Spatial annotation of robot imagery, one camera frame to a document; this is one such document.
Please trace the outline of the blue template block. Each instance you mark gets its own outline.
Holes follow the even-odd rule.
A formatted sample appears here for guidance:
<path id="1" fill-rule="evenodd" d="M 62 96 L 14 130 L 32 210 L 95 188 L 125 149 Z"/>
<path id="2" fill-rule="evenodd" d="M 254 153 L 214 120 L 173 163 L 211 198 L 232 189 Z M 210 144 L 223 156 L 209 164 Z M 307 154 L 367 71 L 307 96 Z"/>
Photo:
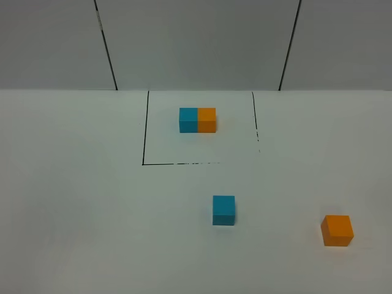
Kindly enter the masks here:
<path id="1" fill-rule="evenodd" d="M 179 109 L 179 131 L 181 133 L 198 132 L 198 108 Z"/>

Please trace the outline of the orange template block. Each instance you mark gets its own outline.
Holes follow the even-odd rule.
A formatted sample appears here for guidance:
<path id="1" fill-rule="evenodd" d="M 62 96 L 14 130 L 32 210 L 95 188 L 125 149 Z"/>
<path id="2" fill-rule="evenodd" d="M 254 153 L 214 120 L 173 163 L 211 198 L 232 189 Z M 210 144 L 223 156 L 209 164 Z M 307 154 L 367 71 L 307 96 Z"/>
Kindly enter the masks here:
<path id="1" fill-rule="evenodd" d="M 198 108 L 198 133 L 216 133 L 216 109 Z"/>

